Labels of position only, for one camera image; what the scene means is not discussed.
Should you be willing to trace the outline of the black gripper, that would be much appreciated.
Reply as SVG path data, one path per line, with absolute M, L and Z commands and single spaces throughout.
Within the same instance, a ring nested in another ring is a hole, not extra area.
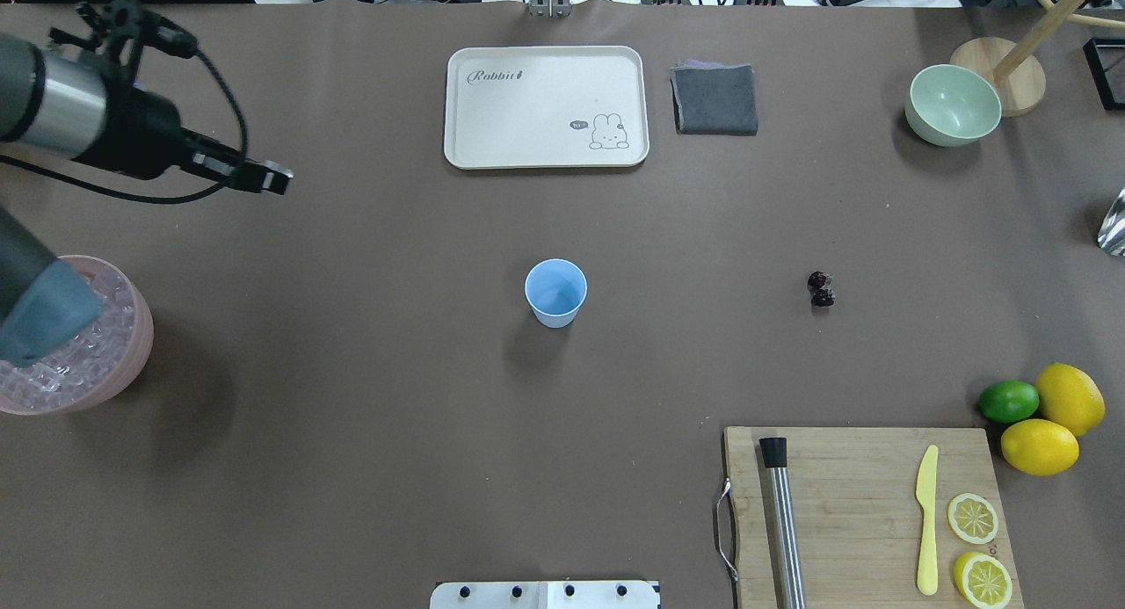
M 74 11 L 89 26 L 90 36 L 80 38 L 54 28 L 51 41 L 76 45 L 79 63 L 92 68 L 107 91 L 105 124 L 76 156 L 78 162 L 143 180 L 178 167 L 204 179 L 230 182 L 230 189 L 238 192 L 285 195 L 292 170 L 274 161 L 248 159 L 248 125 L 236 96 L 194 33 L 138 0 L 112 0 L 100 8 L 76 2 Z M 171 100 L 137 84 L 141 59 L 148 47 L 201 61 L 236 116 L 237 147 L 184 128 Z

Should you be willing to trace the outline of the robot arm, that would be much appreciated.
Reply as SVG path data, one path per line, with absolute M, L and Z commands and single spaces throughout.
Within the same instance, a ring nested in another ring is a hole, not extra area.
M 146 9 L 138 0 L 112 0 L 100 9 L 80 2 L 76 15 L 89 26 L 88 37 L 57 28 L 50 33 L 53 46 L 73 45 L 80 50 L 75 60 L 12 35 L 3 36 L 4 144 L 40 149 L 137 180 L 156 179 L 177 168 L 208 180 L 210 186 L 179 197 L 132 195 L 15 156 L 3 156 L 4 164 L 133 203 L 194 203 L 222 189 L 277 195 L 286 191 L 292 171 L 276 162 L 250 159 L 249 129 L 236 97 L 194 33 Z M 201 61 L 236 116 L 236 147 L 184 128 L 171 100 L 138 86 L 136 79 L 146 48 Z M 76 269 L 65 265 L 8 212 L 3 212 L 1 279 L 1 357 L 15 367 L 40 361 L 100 316 L 100 301 Z

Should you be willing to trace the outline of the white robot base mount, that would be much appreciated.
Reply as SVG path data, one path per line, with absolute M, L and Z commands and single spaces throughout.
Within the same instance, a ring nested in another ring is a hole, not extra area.
M 657 582 L 646 580 L 540 580 L 446 582 L 430 608 L 660 608 Z

